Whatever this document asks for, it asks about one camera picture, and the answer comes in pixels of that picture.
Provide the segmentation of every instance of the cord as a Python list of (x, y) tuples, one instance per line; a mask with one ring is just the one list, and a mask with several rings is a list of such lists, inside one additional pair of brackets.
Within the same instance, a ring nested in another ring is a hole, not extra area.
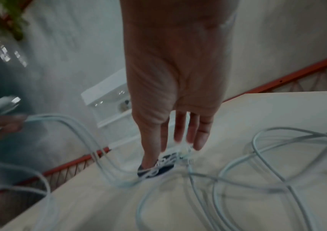
[[(194, 184), (194, 179), (193, 177), (199, 177), (199, 178), (207, 178), (207, 179), (211, 179), (213, 180), (213, 190), (212, 190), (212, 197), (213, 197), (213, 205), (215, 207), (217, 216), (220, 218), (220, 220), (226, 225), (227, 228), (229, 228), (232, 231), (240, 231), (240, 229), (238, 229), (234, 224), (232, 224), (230, 222), (230, 220), (228, 218), (226, 218), (226, 216), (224, 215), (224, 212), (221, 208), (221, 206), (219, 205), (219, 199), (218, 199), (218, 183), (227, 183), (229, 185), (232, 186), (237, 186), (237, 187), (242, 187), (242, 188), (247, 188), (247, 189), (251, 189), (251, 190), (258, 190), (258, 191), (262, 191), (265, 193), (282, 193), (285, 191), (290, 191), (292, 196), (295, 198), (295, 201), (297, 203), (297, 205), (299, 206), (302, 216), (305, 220), (305, 224), (307, 227), (307, 230), (309, 231), (314, 231), (316, 230), (316, 225), (313, 223), (312, 221), (312, 215), (311, 213), (308, 211), (308, 209), (306, 208), (304, 202), (300, 199), (299, 195), (297, 194), (297, 192), (294, 190), (293, 186), (297, 183), (299, 183), (302, 179), (304, 179), (305, 177), (307, 177), (309, 174), (311, 174), (312, 172), (316, 171), (322, 163), (325, 162), (325, 160), (327, 159), (327, 147), (322, 150), (317, 157), (312, 160), (302, 171), (300, 171), (299, 173), (295, 174), (292, 177), (289, 178), (284, 178), (279, 172), (276, 171), (276, 169), (274, 169), (269, 163), (268, 161), (262, 156), (262, 153), (265, 151), (269, 151), (271, 149), (280, 147), (280, 146), (284, 146), (290, 143), (296, 143), (296, 142), (301, 142), (307, 139), (314, 139), (314, 138), (319, 138), (319, 137), (324, 137), (327, 138), (327, 133), (320, 133), (320, 132), (313, 132), (313, 131), (308, 131), (308, 130), (304, 130), (304, 129), (298, 129), (298, 128), (291, 128), (291, 127), (274, 127), (274, 128), (270, 128), (270, 129), (265, 129), (259, 133), (257, 133), (253, 140), (252, 140), (252, 147), (254, 149), (254, 154), (251, 155), (247, 155), (247, 156), (242, 156), (239, 157), (233, 161), (231, 161), (227, 166), (225, 166), (220, 173), (218, 174), (218, 176), (213, 176), (213, 175), (208, 175), (208, 174), (202, 174), (199, 172), (194, 172), (192, 169), (192, 165), (190, 163), (190, 157), (191, 154), (188, 155), (184, 155), (184, 156), (180, 156), (180, 157), (172, 157), (172, 158), (168, 158), (165, 161), (163, 161), (163, 163), (161, 163), (160, 165), (151, 168), (147, 173), (145, 173), (142, 177), (137, 177), (136, 174), (137, 172), (130, 172), (130, 171), (126, 171), (121, 169), (119, 166), (117, 166), (104, 152), (103, 148), (100, 147), (99, 143), (96, 141), (96, 139), (94, 138), (94, 136), (89, 132), (89, 130), (83, 125), (81, 124), (79, 121), (73, 119), (72, 117), (69, 116), (65, 116), (65, 115), (59, 115), (59, 114), (41, 114), (41, 115), (34, 115), (34, 116), (30, 116), (29, 118), (27, 118), (27, 120), (25, 121), (25, 123), (30, 123), (30, 122), (37, 122), (37, 121), (57, 121), (59, 123), (64, 124), (65, 126), (67, 126), (77, 137), (78, 139), (80, 139), (82, 141), (82, 143), (86, 146), (86, 148), (89, 150), (91, 157), (93, 158), (93, 160), (96, 162), (96, 166), (99, 169), (99, 171), (101, 172), (101, 175), (113, 186), (115, 187), (123, 187), (123, 188), (129, 188), (132, 187), (138, 183), (140, 183), (141, 181), (145, 180), (147, 177), (149, 176), (153, 176), (155, 175), (155, 173), (158, 171), (158, 169), (168, 166), (168, 165), (173, 165), (179, 161), (188, 161), (187, 164), (187, 174), (188, 177), (190, 179), (194, 194), (196, 196), (196, 198), (198, 199), (198, 202), (200, 204), (200, 206), (203, 209), (204, 214), (207, 217), (208, 222), (210, 223), (211, 227), (213, 230), (215, 231), (224, 231), (226, 230), (224, 228), (224, 226), (218, 222), (216, 220), (215, 217), (213, 217), (208, 209), (205, 206), (205, 203), (202, 201), (202, 199), (200, 199), (199, 197), (199, 193), (198, 190)], [(263, 148), (261, 150), (259, 150), (256, 146), (256, 141), (259, 138), (259, 136), (267, 131), (272, 131), (272, 130), (292, 130), (292, 131), (298, 131), (298, 132), (304, 132), (304, 133), (308, 133), (309, 135), (306, 136), (301, 136), (301, 137), (296, 137), (290, 140), (287, 140), (285, 142), (279, 143), (279, 144), (275, 144), (275, 145), (271, 145), (269, 147)], [(100, 158), (96, 151), (97, 150), (101, 150), (103, 153), (103, 156)], [(272, 183), (272, 184), (267, 184), (267, 185), (251, 185), (251, 184), (247, 184), (247, 183), (243, 183), (243, 182), (238, 182), (238, 181), (233, 181), (230, 179), (225, 178), (224, 176), (234, 167), (238, 166), (239, 164), (250, 160), (251, 158), (257, 157), (259, 158), (262, 163), (270, 169), (270, 171), (281, 181), (279, 183)], [(33, 231), (38, 231), (42, 229), (42, 224), (45, 223), (48, 211), (49, 211), (49, 207), (51, 205), (51, 200), (52, 200), (52, 196), (51, 196), (51, 192), (50, 192), (50, 186), (48, 184), (48, 181), (45, 179), (45, 177), (40, 174), (37, 171), (34, 171), (30, 168), (24, 167), (24, 166), (16, 166), (16, 165), (11, 165), (11, 164), (5, 164), (5, 163), (1, 163), (0, 162), (0, 168), (4, 168), (4, 169), (9, 169), (9, 170), (17, 170), (17, 171), (23, 171), (23, 172), (28, 172), (28, 173), (32, 173), (35, 176), (37, 176), (44, 184), (45, 184), (45, 188), (46, 191), (44, 192), (45, 195), (45, 207), (43, 209), (42, 214), (40, 215), (40, 217), (38, 218), (38, 221), (36, 222), (35, 226), (33, 227)], [(162, 180), (159, 182), (159, 185), (164, 183), (165, 181)], [(137, 223), (137, 227), (142, 230), (142, 222), (140, 219), (140, 214), (141, 211), (143, 209), (143, 205), (145, 203), (145, 201), (147, 200), (147, 198), (149, 197), (149, 195), (157, 188), (158, 186), (154, 186), (151, 188), (151, 190), (149, 190), (145, 196), (142, 198), (141, 202), (139, 203), (137, 210), (136, 210), (136, 223)], [(4, 188), (8, 188), (11, 190), (21, 190), (21, 191), (25, 191), (25, 188), (20, 188), (17, 186), (10, 186), (10, 187), (6, 187), (4, 186)], [(50, 225), (47, 229), (44, 228), (43, 230), (53, 230), (54, 227), (56, 226), (56, 223), (58, 221), (58, 215), (55, 213), (54, 217), (52, 218), (52, 220), (54, 222), (52, 222), (52, 225)]]

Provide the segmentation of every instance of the concrete floor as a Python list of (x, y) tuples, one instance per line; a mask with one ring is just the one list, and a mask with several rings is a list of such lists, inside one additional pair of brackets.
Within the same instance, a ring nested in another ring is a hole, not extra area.
[[(99, 131), (80, 94), (124, 66), (118, 0), (37, 0), (25, 18), (21, 43), (30, 65), (0, 60), (0, 96), (23, 99), (19, 112), (64, 113)], [(242, 1), (234, 30), (232, 70), (226, 97), (267, 83), (327, 58), (327, 1)], [(34, 124), (0, 141), (0, 160), (40, 171), (86, 154), (67, 129)], [(24, 175), (0, 173), (0, 181)]]

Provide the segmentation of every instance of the wrist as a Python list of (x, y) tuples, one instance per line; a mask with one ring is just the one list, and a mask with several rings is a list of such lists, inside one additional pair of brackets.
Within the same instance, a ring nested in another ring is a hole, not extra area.
[(148, 27), (219, 25), (227, 21), (237, 4), (238, 0), (120, 0), (123, 24)]

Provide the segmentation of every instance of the table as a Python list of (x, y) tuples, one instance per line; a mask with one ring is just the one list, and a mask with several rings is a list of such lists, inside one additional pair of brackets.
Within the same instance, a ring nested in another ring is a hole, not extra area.
[[(291, 126), (327, 132), (327, 92), (247, 94), (222, 104), (216, 114), (207, 145), (195, 153), (194, 170), (216, 174), (230, 160), (249, 152), (248, 143), (260, 130), (274, 126)], [(260, 145), (295, 132), (269, 133)], [(324, 145), (300, 143), (270, 151), (265, 156), (284, 176), (298, 172)], [(121, 155), (112, 150), (108, 155)], [(257, 167), (256, 161), (233, 170), (229, 178), (247, 183), (276, 182)], [(327, 230), (327, 167), (297, 187), (314, 214), (316, 223)], [(209, 230), (189, 179), (175, 172), (148, 199), (141, 214), (147, 230)], [(128, 189), (110, 186), (95, 165), (90, 166), (52, 193), (60, 208), (59, 230), (137, 230), (135, 210), (145, 192), (168, 176), (145, 180)], [(197, 187), (209, 193), (208, 180), (195, 178)], [(261, 194), (226, 185), (223, 188), (225, 211), (243, 230), (305, 230), (299, 209), (288, 194)], [(23, 230), (37, 219), (42, 202), (11, 221), (2, 230)]]

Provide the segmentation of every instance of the wire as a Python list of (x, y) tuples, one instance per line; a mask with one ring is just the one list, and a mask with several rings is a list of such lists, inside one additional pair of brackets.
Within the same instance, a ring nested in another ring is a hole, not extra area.
[[(91, 154), (91, 157), (93, 160), (96, 162), (96, 166), (101, 172), (101, 175), (113, 186), (115, 187), (123, 187), (123, 188), (129, 188), (132, 187), (141, 181), (145, 180), (147, 177), (154, 176), (157, 171), (165, 166), (168, 165), (174, 165), (180, 161), (187, 161), (187, 175), (190, 179), (193, 192), (204, 212), (204, 214), (207, 217), (207, 220), (211, 226), (211, 228), (214, 231), (224, 231), (226, 230), (225, 226), (230, 229), (231, 231), (240, 231), (236, 225), (232, 224), (231, 221), (226, 218), (222, 207), (219, 205), (219, 198), (218, 198), (218, 184), (219, 183), (227, 183), (232, 186), (237, 186), (237, 187), (242, 187), (242, 188), (247, 188), (251, 190), (258, 190), (262, 191), (264, 193), (283, 193), (285, 191), (291, 192), (292, 196), (294, 197), (297, 205), (300, 208), (300, 211), (302, 213), (303, 219), (305, 221), (307, 230), (309, 231), (314, 231), (316, 230), (316, 225), (313, 222), (312, 219), (312, 214), (309, 212), (308, 208), (305, 206), (305, 203), (300, 199), (300, 196), (298, 193), (294, 190), (293, 186), (298, 184), (300, 181), (302, 181), (305, 177), (309, 176), (311, 173), (315, 172), (323, 163), (325, 163), (325, 160), (327, 159), (327, 147), (323, 149), (314, 160), (312, 160), (303, 170), (301, 170), (299, 173), (295, 174), (292, 177), (289, 178), (284, 178), (277, 170), (269, 164), (269, 162), (263, 157), (262, 153), (284, 146), (288, 145), (291, 143), (297, 143), (297, 142), (302, 142), (304, 140), (308, 139), (314, 139), (314, 138), (327, 138), (327, 133), (320, 133), (320, 132), (313, 132), (313, 131), (308, 131), (304, 129), (298, 129), (298, 128), (291, 128), (291, 127), (273, 127), (269, 129), (265, 129), (263, 131), (260, 131), (257, 133), (253, 140), (252, 140), (252, 147), (253, 147), (253, 154), (246, 155), (239, 157), (230, 163), (228, 163), (218, 174), (218, 176), (213, 176), (209, 174), (203, 174), (199, 172), (195, 172), (192, 169), (192, 164), (190, 162), (190, 157), (192, 154), (186, 154), (186, 155), (181, 155), (181, 156), (171, 156), (164, 161), (162, 161), (158, 166), (144, 171), (147, 171), (142, 177), (137, 177), (137, 172), (130, 172), (123, 170), (120, 168), (114, 161), (112, 161), (109, 156), (106, 155), (104, 152), (103, 148), (100, 147), (99, 143), (96, 141), (94, 136), (89, 132), (89, 130), (81, 124), (79, 121), (75, 120), (72, 117), (65, 116), (65, 115), (59, 115), (59, 114), (41, 114), (41, 115), (34, 115), (34, 116), (29, 116), (27, 120), (25, 121), (26, 123), (31, 123), (31, 122), (38, 122), (38, 121), (57, 121), (65, 126), (67, 126), (81, 142), (86, 146), (88, 151)], [(301, 137), (296, 137), (287, 141), (284, 141), (282, 143), (270, 145), (266, 148), (258, 149), (256, 142), (258, 138), (260, 137), (261, 134), (264, 132), (268, 131), (273, 131), (273, 130), (290, 130), (290, 131), (297, 131), (297, 132), (303, 132), (307, 133), (309, 135), (301, 136)], [(102, 157), (99, 157), (97, 155), (97, 151), (101, 150), (103, 153)], [(225, 175), (233, 168), (236, 166), (240, 165), (241, 163), (246, 162), (247, 160), (250, 160), (254, 157), (259, 158), (262, 163), (276, 176), (281, 182), (279, 183), (272, 183), (272, 184), (267, 184), (267, 185), (252, 185), (244, 182), (238, 182), (238, 181), (233, 181), (230, 179), (225, 178)], [(8, 169), (8, 170), (17, 170), (17, 171), (23, 171), (27, 173), (31, 173), (35, 176), (37, 176), (45, 185), (46, 191), (40, 191), (36, 190), (34, 188), (28, 188), (28, 187), (19, 187), (19, 186), (5, 186), (2, 185), (3, 188), (7, 188), (10, 190), (16, 190), (16, 191), (30, 191), (34, 193), (39, 193), (45, 196), (45, 206), (43, 209), (43, 212), (38, 218), (38, 221), (33, 227), (33, 231), (39, 231), (39, 230), (53, 230), (56, 227), (56, 224), (58, 222), (58, 214), (55, 212), (52, 216), (52, 222), (51, 225), (49, 225), (48, 228), (42, 227), (43, 224), (46, 223), (46, 218), (48, 215), (49, 208), (51, 206), (51, 201), (53, 200), (51, 196), (51, 190), (49, 183), (47, 179), (39, 172), (24, 167), (24, 166), (16, 166), (12, 164), (6, 164), (6, 163), (1, 163), (0, 162), (0, 168)], [(212, 199), (213, 199), (213, 205), (216, 211), (217, 216), (219, 217), (220, 221), (217, 221), (215, 217), (213, 217), (209, 210), (206, 208), (205, 203), (202, 201), (202, 199), (199, 196), (198, 189), (195, 186), (194, 179), (193, 177), (199, 177), (199, 178), (207, 178), (213, 180), (213, 189), (212, 189)], [(137, 206), (136, 210), (136, 223), (137, 227), (140, 230), (144, 229), (144, 225), (141, 221), (140, 215), (141, 211), (143, 209), (144, 203), (147, 201), (147, 198), (150, 196), (150, 194), (160, 185), (166, 182), (165, 178), (162, 179), (157, 185), (153, 186), (142, 198), (141, 202)]]

